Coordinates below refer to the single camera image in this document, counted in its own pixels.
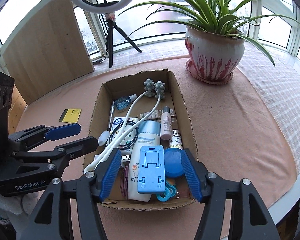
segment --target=wooden board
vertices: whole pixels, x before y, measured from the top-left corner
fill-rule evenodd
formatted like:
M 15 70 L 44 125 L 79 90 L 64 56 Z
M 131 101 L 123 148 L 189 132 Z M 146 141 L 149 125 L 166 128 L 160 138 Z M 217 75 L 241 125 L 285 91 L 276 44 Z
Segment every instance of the wooden board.
M 29 105 L 94 70 L 70 0 L 52 0 L 21 28 L 3 53 Z
M 14 133 L 17 129 L 21 116 L 27 104 L 20 95 L 16 86 L 13 88 L 11 108 L 9 109 L 8 130 L 9 134 Z

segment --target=potted plant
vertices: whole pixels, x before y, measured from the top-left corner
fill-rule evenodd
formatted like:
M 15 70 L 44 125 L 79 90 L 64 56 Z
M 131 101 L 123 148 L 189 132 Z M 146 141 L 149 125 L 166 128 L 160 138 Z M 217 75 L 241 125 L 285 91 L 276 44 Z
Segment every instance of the potted plant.
M 161 20 L 143 25 L 137 30 L 156 23 L 177 23 L 187 26 L 185 44 L 189 51 L 196 74 L 204 80 L 222 82 L 229 78 L 240 62 L 244 53 L 244 42 L 248 41 L 265 54 L 274 64 L 269 52 L 256 40 L 241 33 L 238 28 L 245 23 L 258 26 L 257 19 L 263 17 L 285 17 L 279 14 L 243 17 L 235 15 L 236 11 L 253 0 L 244 0 L 234 9 L 229 9 L 231 0 L 184 0 L 191 7 L 166 1 L 149 1 L 138 3 L 125 11 L 142 5 L 162 5 L 150 15 L 159 12 L 178 12 L 191 21 Z

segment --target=spider plant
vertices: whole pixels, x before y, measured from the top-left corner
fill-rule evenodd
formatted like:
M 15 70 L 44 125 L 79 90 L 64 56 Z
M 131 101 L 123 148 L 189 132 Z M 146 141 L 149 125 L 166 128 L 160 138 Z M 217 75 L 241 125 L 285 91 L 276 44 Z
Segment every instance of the spider plant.
M 241 32 L 238 32 L 237 29 L 246 23 L 259 26 L 260 24 L 258 24 L 256 20 L 263 17 L 285 17 L 293 21 L 296 21 L 291 17 L 287 17 L 285 15 L 280 15 L 280 14 L 259 15 L 255 17 L 244 17 L 244 16 L 235 15 L 236 11 L 239 8 L 241 8 L 242 6 L 244 6 L 245 4 L 253 0 L 243 0 L 240 4 L 238 4 L 238 6 L 236 6 L 232 10 L 229 9 L 229 3 L 231 2 L 231 0 L 184 0 L 184 1 L 187 2 L 192 7 L 192 9 L 174 2 L 155 0 L 155 1 L 138 3 L 124 10 L 122 13 L 142 5 L 150 5 L 150 7 L 155 4 L 162 5 L 156 11 L 152 12 L 149 16 L 155 13 L 162 13 L 162 12 L 169 11 L 169 12 L 181 13 L 185 16 L 190 17 L 192 20 L 188 22 L 178 21 L 178 20 L 154 21 L 143 25 L 142 27 L 136 29 L 134 32 L 151 24 L 176 23 L 176 24 L 187 25 L 191 28 L 203 32 L 210 32 L 210 33 L 215 33 L 215 34 L 234 37 L 234 38 L 242 38 L 250 42 L 258 50 L 260 50 L 263 54 L 265 54 L 272 62 L 273 65 L 275 64 L 270 53 L 258 41 L 244 35 Z

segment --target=yellow notepad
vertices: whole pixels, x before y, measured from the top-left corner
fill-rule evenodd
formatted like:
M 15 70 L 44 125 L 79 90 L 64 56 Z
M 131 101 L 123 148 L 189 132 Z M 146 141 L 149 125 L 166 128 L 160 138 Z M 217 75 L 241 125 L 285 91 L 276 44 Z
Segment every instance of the yellow notepad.
M 65 109 L 59 119 L 59 122 L 78 122 L 80 113 L 81 109 Z

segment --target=white ceramic pot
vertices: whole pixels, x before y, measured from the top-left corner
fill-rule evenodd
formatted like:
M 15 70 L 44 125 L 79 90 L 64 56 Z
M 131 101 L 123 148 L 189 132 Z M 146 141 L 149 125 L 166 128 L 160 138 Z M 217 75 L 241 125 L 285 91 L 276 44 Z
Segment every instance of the white ceramic pot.
M 185 43 L 197 75 L 208 81 L 227 79 L 244 53 L 244 39 L 202 32 L 188 26 Z

